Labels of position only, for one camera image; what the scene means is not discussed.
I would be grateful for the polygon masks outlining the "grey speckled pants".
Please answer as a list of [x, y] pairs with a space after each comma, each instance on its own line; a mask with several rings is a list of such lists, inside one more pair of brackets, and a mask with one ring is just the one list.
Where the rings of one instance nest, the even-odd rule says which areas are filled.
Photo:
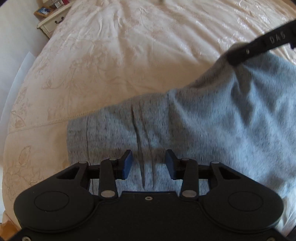
[[131, 150], [119, 191], [178, 191], [167, 149], [206, 165], [219, 161], [276, 191], [295, 218], [295, 66], [264, 53], [233, 67], [225, 57], [195, 82], [131, 98], [71, 120], [71, 164], [92, 165]]

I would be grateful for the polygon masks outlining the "white bedside table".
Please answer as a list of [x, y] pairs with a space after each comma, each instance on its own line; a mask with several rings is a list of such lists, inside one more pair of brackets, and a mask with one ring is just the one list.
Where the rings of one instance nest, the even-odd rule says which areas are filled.
[[41, 30], [50, 39], [56, 27], [58, 27], [58, 25], [62, 23], [62, 21], [67, 16], [67, 13], [69, 12], [73, 4], [74, 2], [72, 1], [69, 4], [64, 5], [59, 9], [53, 11], [51, 15], [49, 15], [37, 24], [37, 29]]

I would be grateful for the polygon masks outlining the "cardboard box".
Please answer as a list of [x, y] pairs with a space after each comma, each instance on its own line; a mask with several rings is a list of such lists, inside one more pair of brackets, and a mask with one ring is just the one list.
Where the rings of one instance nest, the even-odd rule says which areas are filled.
[[16, 235], [21, 228], [14, 224], [14, 222], [9, 218], [7, 213], [3, 212], [3, 222], [0, 225], [0, 236], [3, 240], [9, 240], [14, 235]]

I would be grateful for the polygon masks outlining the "wooden picture frame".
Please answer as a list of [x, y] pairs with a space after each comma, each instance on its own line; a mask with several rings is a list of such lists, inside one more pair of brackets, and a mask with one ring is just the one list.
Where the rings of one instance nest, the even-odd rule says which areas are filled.
[[51, 13], [53, 13], [53, 11], [54, 11], [54, 9], [52, 9], [52, 8], [50, 8], [48, 6], [42, 6], [41, 8], [39, 8], [38, 10], [36, 10], [34, 12], [34, 15], [46, 18], [49, 15], [51, 15]]

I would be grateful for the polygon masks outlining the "cream embroidered bedspread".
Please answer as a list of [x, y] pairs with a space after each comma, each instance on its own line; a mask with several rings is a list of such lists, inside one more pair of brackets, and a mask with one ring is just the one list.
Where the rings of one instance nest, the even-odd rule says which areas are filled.
[[[295, 19], [284, 1], [77, 1], [36, 58], [11, 108], [7, 215], [24, 190], [71, 165], [69, 121], [199, 79], [220, 57]], [[270, 51], [295, 66], [288, 46]]]

